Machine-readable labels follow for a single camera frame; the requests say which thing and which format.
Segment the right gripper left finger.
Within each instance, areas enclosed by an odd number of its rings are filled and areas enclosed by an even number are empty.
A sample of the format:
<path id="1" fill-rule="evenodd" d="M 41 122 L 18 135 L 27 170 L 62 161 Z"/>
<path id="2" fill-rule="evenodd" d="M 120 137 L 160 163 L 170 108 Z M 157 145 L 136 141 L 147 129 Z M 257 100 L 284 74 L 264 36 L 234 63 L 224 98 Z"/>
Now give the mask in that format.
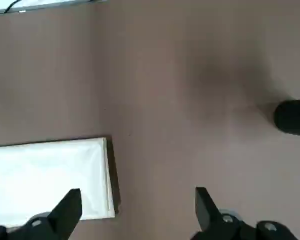
<path id="1" fill-rule="evenodd" d="M 82 216 L 82 194 L 73 188 L 46 215 L 37 215 L 15 230 L 0 225 L 0 240 L 67 240 Z"/>

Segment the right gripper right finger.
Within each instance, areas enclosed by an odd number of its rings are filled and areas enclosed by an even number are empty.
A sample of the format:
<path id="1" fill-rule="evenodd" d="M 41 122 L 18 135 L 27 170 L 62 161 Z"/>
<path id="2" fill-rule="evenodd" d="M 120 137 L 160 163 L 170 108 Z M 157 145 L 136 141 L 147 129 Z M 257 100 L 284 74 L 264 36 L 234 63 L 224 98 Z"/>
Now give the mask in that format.
<path id="1" fill-rule="evenodd" d="M 195 214 L 200 231 L 193 240 L 296 240 L 284 224 L 271 220 L 251 226 L 235 216 L 222 213 L 205 187 L 195 188 Z"/>

